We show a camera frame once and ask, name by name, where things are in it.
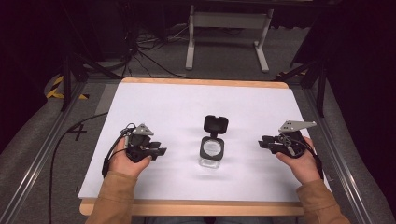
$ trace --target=brown sleeve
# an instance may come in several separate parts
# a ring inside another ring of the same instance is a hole
[[[137,179],[109,171],[86,223],[131,223]]]
[[[297,194],[304,208],[304,219],[306,223],[350,223],[341,214],[340,206],[322,180],[303,184],[297,188]]]

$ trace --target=transparent base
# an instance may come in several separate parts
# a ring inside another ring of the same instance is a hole
[[[199,164],[204,166],[204,167],[217,169],[220,166],[220,161],[212,161],[212,160],[200,158],[199,159]]]

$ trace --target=hand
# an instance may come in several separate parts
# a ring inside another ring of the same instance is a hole
[[[314,148],[310,138],[304,137],[304,139],[306,143]],[[276,153],[276,157],[290,167],[294,176],[298,181],[300,181],[300,183],[304,184],[320,179],[315,159],[308,150],[306,150],[304,155],[298,159],[290,158],[281,152]]]
[[[113,153],[123,150],[125,147],[125,138],[121,138],[119,143],[114,148]],[[151,156],[147,156],[140,162],[134,163],[126,156],[125,151],[114,154],[110,160],[110,171],[115,171],[121,174],[130,175],[138,178],[140,173],[149,166]]]

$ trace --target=black cross mark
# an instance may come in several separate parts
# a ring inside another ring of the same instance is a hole
[[[86,132],[87,132],[87,131],[83,131],[83,130],[82,130],[83,128],[84,128],[84,124],[80,124],[80,125],[78,126],[78,130],[77,130],[77,131],[75,131],[75,130],[70,131],[70,133],[76,133],[76,134],[77,134],[77,136],[76,136],[76,141],[78,141],[79,135],[80,135],[80,134],[86,133]]]

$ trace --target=person's left hand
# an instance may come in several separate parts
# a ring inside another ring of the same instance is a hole
[[[121,138],[119,143],[113,149],[113,153],[123,150],[125,147],[125,138]],[[121,174],[130,175],[138,178],[140,173],[149,166],[151,156],[147,156],[140,162],[134,163],[126,156],[125,151],[116,153],[110,160],[109,171],[115,171]]]

